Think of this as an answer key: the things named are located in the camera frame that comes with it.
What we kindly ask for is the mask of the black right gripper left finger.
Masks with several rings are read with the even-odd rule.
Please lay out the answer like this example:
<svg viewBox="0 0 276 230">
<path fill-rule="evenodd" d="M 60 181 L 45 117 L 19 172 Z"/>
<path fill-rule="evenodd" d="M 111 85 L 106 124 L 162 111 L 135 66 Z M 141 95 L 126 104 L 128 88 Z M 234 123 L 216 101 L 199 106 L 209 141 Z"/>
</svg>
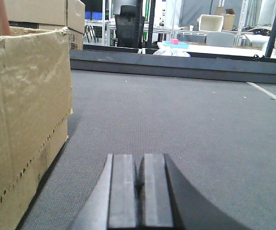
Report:
<svg viewBox="0 0 276 230">
<path fill-rule="evenodd" d="M 109 154 L 101 176 L 70 230 L 137 229 L 136 170 L 131 154 Z"/>
</svg>

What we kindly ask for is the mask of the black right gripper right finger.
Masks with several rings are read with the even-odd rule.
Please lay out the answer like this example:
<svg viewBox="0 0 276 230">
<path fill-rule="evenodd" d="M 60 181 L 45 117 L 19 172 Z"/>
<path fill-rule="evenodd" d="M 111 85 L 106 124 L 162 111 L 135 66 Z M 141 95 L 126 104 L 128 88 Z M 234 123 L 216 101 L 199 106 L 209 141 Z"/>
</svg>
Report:
<svg viewBox="0 0 276 230">
<path fill-rule="evenodd" d="M 167 154 L 145 154 L 139 179 L 142 230 L 246 230 L 203 196 Z"/>
</svg>

